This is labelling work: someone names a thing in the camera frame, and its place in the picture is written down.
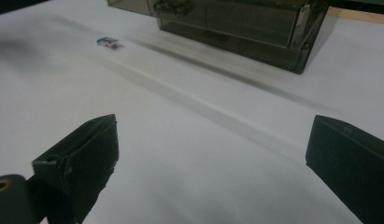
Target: white table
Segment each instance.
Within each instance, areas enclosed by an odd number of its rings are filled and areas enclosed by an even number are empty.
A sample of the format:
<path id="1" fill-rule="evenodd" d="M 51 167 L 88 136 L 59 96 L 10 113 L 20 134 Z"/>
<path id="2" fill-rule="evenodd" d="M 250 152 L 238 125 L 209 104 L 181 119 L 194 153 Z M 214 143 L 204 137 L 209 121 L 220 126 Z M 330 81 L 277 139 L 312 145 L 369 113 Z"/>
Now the white table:
<path id="1" fill-rule="evenodd" d="M 0 175 L 111 113 L 121 158 L 85 223 L 361 223 L 305 154 L 317 114 L 384 140 L 384 25 L 327 17 L 297 76 L 104 0 L 0 16 Z"/>

